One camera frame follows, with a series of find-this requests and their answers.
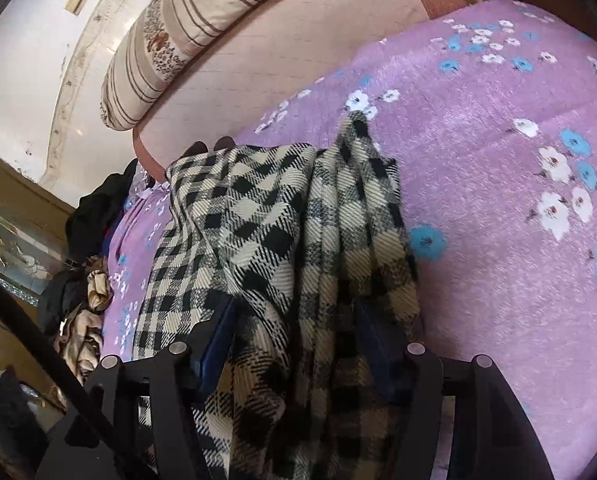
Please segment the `black rod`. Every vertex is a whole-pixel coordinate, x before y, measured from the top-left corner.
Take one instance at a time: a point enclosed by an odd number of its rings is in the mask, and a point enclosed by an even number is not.
[[[139,478],[156,480],[158,477],[154,471],[121,442],[110,421],[92,402],[63,359],[45,341],[25,311],[1,287],[0,320],[27,348],[99,438],[114,451],[125,470],[134,472]]]

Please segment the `striped pillow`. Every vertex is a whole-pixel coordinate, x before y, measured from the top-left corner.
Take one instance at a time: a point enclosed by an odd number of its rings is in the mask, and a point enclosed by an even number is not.
[[[174,76],[262,0],[152,0],[107,70],[102,121],[114,130],[140,122]]]

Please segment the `checkered fabric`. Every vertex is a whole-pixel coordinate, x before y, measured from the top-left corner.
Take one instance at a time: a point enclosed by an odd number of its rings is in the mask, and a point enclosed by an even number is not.
[[[242,300],[218,388],[194,413],[214,480],[377,478],[397,414],[357,351],[353,302],[371,298],[410,339],[419,310],[396,163],[365,115],[321,152],[238,146],[183,158],[168,180],[134,358],[209,319],[217,291]]]

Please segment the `silver screw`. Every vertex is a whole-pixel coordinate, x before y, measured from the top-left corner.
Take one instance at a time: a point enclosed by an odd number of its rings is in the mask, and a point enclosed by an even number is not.
[[[494,362],[487,355],[477,356],[477,365],[479,365],[481,368],[489,368],[493,364]]]
[[[118,358],[115,355],[106,355],[101,361],[101,366],[107,370],[114,368],[117,364]]]
[[[407,345],[407,351],[412,355],[423,355],[425,353],[425,347],[420,343],[410,343]]]
[[[174,341],[169,347],[170,353],[182,354],[187,350],[187,345],[183,341]]]

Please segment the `plaid garment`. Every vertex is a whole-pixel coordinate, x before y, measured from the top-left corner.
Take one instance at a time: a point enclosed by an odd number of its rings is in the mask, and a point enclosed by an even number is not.
[[[168,180],[173,218],[134,358],[209,319],[215,291],[243,300],[218,388],[194,413],[214,480],[377,478],[397,413],[356,348],[352,304],[371,298],[410,339],[419,310],[397,166],[365,115],[321,152],[238,146],[178,160]]]

